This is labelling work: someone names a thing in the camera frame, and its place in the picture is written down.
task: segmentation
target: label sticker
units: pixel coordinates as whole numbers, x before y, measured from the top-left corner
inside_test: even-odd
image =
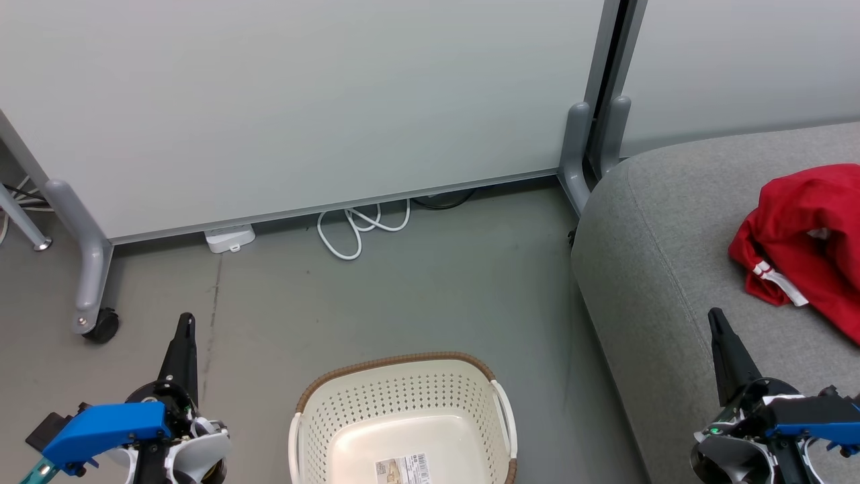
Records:
[[[427,454],[377,462],[377,484],[432,484]]]

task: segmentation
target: laundry basket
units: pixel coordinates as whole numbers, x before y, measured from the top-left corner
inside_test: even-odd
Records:
[[[464,353],[332,371],[290,425],[292,484],[511,484],[517,430],[493,373]]]

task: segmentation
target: red garment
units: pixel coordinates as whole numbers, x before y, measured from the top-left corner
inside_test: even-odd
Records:
[[[860,344],[860,164],[819,166],[766,184],[728,255],[751,271],[748,293],[776,306],[808,300]]]

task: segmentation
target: gray ottoman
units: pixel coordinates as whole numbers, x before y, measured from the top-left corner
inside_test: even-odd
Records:
[[[804,394],[860,393],[860,350],[811,307],[743,290],[728,244],[775,177],[860,163],[860,123],[698,141],[616,167],[588,200],[571,261],[651,481],[698,482],[692,433],[719,411],[707,313],[722,307],[762,373]],[[829,482],[860,457],[816,445]]]

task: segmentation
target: whiteboard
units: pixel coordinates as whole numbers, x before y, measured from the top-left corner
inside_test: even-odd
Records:
[[[622,156],[860,120],[857,0],[648,0]]]
[[[0,0],[0,109],[109,239],[558,166],[601,0]]]

